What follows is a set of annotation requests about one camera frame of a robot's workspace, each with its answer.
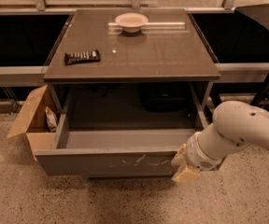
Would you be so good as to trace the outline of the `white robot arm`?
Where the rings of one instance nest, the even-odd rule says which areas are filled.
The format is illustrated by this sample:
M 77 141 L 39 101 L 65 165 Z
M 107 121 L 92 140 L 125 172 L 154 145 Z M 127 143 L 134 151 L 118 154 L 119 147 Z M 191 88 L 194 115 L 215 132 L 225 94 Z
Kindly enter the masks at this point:
M 269 151 L 269 112 L 243 102 L 223 102 L 215 108 L 212 123 L 192 135 L 171 160 L 177 166 L 172 180 L 196 179 L 250 145 Z

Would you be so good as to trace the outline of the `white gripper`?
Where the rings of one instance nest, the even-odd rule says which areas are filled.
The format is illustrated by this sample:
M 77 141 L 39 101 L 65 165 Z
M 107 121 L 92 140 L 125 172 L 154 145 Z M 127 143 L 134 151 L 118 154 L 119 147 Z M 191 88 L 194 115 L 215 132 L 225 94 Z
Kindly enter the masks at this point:
M 187 183 L 198 178 L 200 173 L 192 168 L 198 171 L 217 171 L 222 165 L 223 159 L 213 160 L 203 152 L 198 142 L 199 134 L 200 132 L 196 132 L 186 145 L 182 144 L 171 160 L 174 167 L 179 167 L 172 177 L 174 182 Z

